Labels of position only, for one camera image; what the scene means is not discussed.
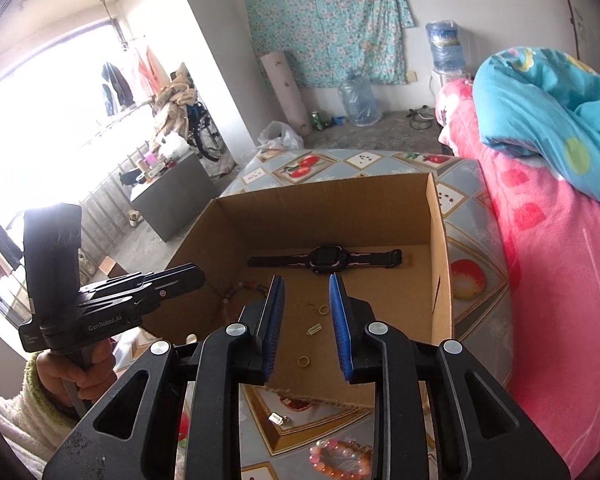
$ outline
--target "smartwatch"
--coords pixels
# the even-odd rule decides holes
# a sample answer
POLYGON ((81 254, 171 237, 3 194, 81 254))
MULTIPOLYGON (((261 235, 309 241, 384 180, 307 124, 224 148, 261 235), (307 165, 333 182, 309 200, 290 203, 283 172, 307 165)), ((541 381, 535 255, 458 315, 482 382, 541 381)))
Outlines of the smartwatch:
POLYGON ((305 267, 316 274, 333 274, 347 267, 385 267, 390 269, 402 263, 402 251, 387 253, 350 253, 340 245, 321 245, 307 254, 289 256, 254 256, 250 267, 305 267))

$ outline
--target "rolled mat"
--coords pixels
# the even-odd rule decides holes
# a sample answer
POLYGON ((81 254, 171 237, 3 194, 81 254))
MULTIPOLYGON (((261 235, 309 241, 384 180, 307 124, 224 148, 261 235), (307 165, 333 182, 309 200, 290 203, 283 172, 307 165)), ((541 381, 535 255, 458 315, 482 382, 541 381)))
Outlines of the rolled mat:
POLYGON ((260 60, 264 70, 267 71, 282 111, 285 113, 286 122, 301 136, 311 133, 313 127, 309 114, 302 102, 296 80, 286 62, 285 53, 277 50, 262 56, 260 60))

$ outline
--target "black strap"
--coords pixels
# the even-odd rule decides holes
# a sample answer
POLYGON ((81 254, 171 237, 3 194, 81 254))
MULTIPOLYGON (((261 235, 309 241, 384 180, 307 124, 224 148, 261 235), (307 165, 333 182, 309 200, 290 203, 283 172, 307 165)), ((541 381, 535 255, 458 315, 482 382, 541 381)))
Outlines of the black strap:
POLYGON ((291 254, 289 256, 253 256, 248 259, 250 267, 307 267, 309 254, 291 254))
POLYGON ((402 251, 394 249, 387 253, 349 253, 347 267, 374 266, 396 267, 402 263, 402 251))

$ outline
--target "floral curtain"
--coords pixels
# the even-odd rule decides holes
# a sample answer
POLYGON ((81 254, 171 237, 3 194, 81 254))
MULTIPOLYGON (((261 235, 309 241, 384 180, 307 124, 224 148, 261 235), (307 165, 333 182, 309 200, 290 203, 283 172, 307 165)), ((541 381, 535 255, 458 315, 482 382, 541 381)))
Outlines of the floral curtain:
POLYGON ((351 73, 406 83, 407 0, 245 0, 258 57, 283 50, 300 87, 338 86, 351 73))

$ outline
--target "beaded bracelet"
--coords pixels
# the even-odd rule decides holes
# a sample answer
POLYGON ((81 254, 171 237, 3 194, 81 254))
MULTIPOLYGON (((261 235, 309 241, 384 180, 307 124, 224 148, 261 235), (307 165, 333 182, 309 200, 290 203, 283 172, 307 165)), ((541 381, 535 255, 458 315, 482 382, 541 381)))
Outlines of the beaded bracelet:
POLYGON ((309 462, 319 471, 330 478, 342 480, 361 480, 371 474, 370 457, 373 450, 367 446, 359 446, 354 441, 343 442, 334 438, 319 440, 309 450, 309 462), (341 465, 348 464, 352 470, 342 470, 333 465, 325 463, 327 452, 331 452, 334 458, 344 460, 341 465))

